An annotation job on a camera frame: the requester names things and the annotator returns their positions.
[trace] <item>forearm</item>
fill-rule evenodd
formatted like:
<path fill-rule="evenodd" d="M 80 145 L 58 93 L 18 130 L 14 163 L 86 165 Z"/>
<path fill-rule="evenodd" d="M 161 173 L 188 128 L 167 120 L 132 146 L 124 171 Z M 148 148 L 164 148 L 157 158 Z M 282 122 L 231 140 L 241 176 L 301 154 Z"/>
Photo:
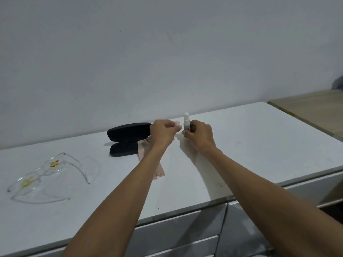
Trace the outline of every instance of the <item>forearm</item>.
<path fill-rule="evenodd" d="M 154 146 L 99 205 L 63 257 L 123 256 L 166 146 Z"/>
<path fill-rule="evenodd" d="M 343 256 L 343 226 L 217 149 L 207 159 L 259 230 L 285 256 Z"/>

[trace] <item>spray bottle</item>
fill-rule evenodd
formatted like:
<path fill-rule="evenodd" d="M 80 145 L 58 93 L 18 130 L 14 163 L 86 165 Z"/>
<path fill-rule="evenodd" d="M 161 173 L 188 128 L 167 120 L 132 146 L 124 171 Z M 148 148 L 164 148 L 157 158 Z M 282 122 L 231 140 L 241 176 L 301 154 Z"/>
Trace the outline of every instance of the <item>spray bottle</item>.
<path fill-rule="evenodd" d="M 191 129 L 191 122 L 189 120 L 189 113 L 185 113 L 185 117 L 183 119 L 183 129 L 189 131 Z"/>

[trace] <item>white wall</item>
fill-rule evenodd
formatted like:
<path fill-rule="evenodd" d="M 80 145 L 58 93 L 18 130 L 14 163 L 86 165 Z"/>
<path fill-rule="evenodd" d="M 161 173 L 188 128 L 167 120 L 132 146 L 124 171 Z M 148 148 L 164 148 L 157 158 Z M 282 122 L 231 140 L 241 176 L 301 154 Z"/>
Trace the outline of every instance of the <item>white wall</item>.
<path fill-rule="evenodd" d="M 328 89 L 343 0 L 0 0 L 0 147 Z"/>

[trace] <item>white countertop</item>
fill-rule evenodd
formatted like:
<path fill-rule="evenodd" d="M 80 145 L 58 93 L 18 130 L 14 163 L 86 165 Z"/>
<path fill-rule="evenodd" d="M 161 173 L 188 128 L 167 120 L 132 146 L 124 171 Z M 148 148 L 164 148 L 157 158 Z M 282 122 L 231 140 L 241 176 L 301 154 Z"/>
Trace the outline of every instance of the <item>white countertop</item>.
<path fill-rule="evenodd" d="M 258 175 L 288 185 L 343 167 L 343 143 L 266 104 L 255 103 L 191 116 L 212 125 L 218 148 Z M 138 164 L 136 155 L 112 158 L 106 132 L 0 151 L 0 256 L 67 243 L 105 197 Z M 91 171 L 86 184 L 76 169 L 54 179 L 64 202 L 14 202 L 6 188 L 50 157 L 67 152 Z M 232 198 L 213 167 L 176 135 L 161 160 L 166 176 L 152 182 L 139 224 Z"/>

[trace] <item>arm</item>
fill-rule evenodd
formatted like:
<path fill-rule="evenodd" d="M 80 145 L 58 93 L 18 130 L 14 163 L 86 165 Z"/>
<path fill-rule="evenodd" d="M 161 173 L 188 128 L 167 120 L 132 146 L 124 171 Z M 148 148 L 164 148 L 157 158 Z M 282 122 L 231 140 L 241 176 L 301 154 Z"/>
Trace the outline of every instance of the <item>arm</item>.
<path fill-rule="evenodd" d="M 216 148 L 210 125 L 183 134 L 216 168 L 244 211 L 282 256 L 343 256 L 343 225 Z"/>
<path fill-rule="evenodd" d="M 63 257 L 124 256 L 157 166 L 180 129 L 169 120 L 150 126 L 152 149 L 88 218 Z"/>

